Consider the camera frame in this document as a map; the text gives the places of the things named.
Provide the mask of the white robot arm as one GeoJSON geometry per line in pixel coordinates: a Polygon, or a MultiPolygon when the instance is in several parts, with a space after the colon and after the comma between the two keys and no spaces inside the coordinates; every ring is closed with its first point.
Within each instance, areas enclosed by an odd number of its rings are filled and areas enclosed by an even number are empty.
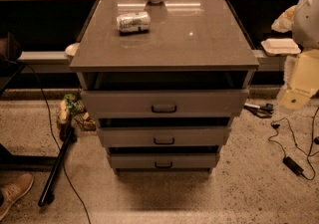
{"type": "Polygon", "coordinates": [[[319,0],[298,1],[292,35],[303,48],[319,49],[319,0]]]}

